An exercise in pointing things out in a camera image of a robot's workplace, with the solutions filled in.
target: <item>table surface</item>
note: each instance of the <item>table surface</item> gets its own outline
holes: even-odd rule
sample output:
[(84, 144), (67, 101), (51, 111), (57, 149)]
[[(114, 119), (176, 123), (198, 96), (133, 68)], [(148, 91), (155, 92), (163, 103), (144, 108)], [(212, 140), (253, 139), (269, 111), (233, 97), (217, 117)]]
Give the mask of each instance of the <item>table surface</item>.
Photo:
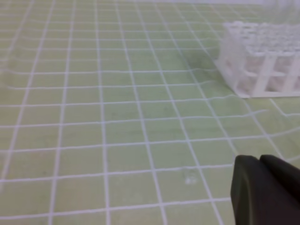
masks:
[(300, 167), (300, 98), (238, 98), (213, 59), (254, 5), (5, 0), (0, 224), (233, 225), (234, 156)]

